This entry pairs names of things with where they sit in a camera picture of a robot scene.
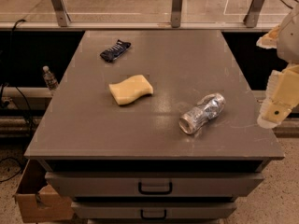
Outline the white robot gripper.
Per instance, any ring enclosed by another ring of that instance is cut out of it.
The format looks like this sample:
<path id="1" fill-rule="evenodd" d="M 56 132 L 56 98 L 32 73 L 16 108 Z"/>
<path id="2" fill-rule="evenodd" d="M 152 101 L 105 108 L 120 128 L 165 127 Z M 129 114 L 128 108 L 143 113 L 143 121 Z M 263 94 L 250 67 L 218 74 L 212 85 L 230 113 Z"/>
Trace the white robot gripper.
<path id="1" fill-rule="evenodd" d="M 277 48 L 278 57 L 288 63 L 299 63 L 299 4 L 282 23 L 261 36 L 256 45 L 262 49 Z M 289 64 L 281 72 L 273 70 L 268 78 L 265 99 L 257 123 L 273 129 L 299 105 L 299 65 Z"/>

